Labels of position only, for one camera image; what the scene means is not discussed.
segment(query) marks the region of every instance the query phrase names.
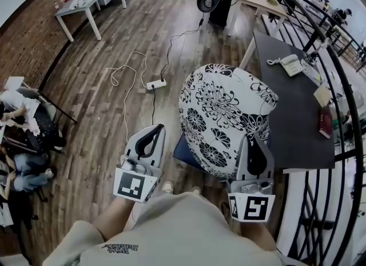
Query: wooden floor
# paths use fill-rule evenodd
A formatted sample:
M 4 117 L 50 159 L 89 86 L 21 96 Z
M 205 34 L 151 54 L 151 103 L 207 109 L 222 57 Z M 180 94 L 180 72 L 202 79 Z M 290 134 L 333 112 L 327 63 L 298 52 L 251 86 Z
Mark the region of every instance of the wooden floor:
M 157 80 L 166 64 L 169 39 L 174 34 L 196 29 L 202 17 L 196 0 L 127 0 L 127 9 L 112 2 L 95 14 L 102 35 L 97 41 L 89 24 L 75 37 L 47 81 L 44 92 L 59 106 L 71 112 L 79 124 L 60 119 L 67 139 L 62 154 L 53 154 L 58 175 L 44 187 L 48 203 L 33 197 L 35 214 L 33 230 L 25 234 L 26 248 L 35 265 L 55 249 L 72 224 L 79 219 L 93 221 L 113 198 L 114 169 L 126 144 L 124 97 L 133 82 L 134 72 L 124 69 L 116 75 L 118 87 L 110 83 L 110 68 L 123 65 L 131 51 L 148 56 L 144 82 Z M 203 175 L 172 157 L 181 134 L 178 98 L 184 79 L 194 69 L 207 63 L 238 66 L 252 37 L 253 28 L 265 32 L 254 9 L 241 7 L 234 36 L 226 36 L 208 23 L 208 15 L 197 33 L 187 34 L 173 42 L 170 65 L 164 77 L 166 88 L 156 90 L 155 123 L 166 127 L 162 167 L 165 180 L 172 180 L 176 193 L 194 185 L 219 206 L 226 200 L 223 186 L 213 177 Z M 142 70 L 140 55 L 132 56 L 129 65 Z M 248 70 L 258 74 L 252 59 Z M 126 101 L 129 135 L 151 125 L 153 93 L 141 84 L 140 74 Z

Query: floral patterned cushion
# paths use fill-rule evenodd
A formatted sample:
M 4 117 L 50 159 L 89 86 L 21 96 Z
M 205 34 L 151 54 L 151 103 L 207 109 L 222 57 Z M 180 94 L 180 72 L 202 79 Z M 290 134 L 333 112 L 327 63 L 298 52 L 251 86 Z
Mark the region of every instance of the floral patterned cushion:
M 230 178 L 242 137 L 267 142 L 268 114 L 278 96 L 239 68 L 209 64 L 184 82 L 179 100 L 182 131 L 197 162 L 208 173 Z

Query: sneaker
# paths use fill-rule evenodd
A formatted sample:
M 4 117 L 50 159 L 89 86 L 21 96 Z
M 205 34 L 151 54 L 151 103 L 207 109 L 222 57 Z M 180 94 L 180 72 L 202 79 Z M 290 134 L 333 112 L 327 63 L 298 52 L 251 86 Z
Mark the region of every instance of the sneaker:
M 171 181 L 166 181 L 165 183 L 163 183 L 161 190 L 168 194 L 173 194 L 174 185 Z
M 195 195 L 200 195 L 201 194 L 201 188 L 199 186 L 194 186 L 191 190 L 191 192 Z
M 48 179 L 51 179 L 54 177 L 54 174 L 52 172 L 52 169 L 47 168 L 46 171 L 43 173 Z

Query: white telephone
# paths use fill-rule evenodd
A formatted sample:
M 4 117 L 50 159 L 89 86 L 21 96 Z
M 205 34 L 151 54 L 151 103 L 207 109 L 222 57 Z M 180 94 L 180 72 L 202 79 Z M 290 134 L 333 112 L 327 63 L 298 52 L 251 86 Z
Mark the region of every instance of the white telephone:
M 276 63 L 280 63 L 290 77 L 301 73 L 305 69 L 299 61 L 299 58 L 295 54 L 291 54 L 288 57 L 285 57 L 283 59 L 276 59 L 274 61 L 270 59 L 267 60 L 267 64 L 270 66 Z

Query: red book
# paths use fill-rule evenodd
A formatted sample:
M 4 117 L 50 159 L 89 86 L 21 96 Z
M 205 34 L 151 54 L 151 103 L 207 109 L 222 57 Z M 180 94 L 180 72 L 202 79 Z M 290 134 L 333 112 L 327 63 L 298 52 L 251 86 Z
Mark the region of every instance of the red book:
M 327 107 L 319 110 L 319 133 L 327 139 L 333 134 L 332 115 Z

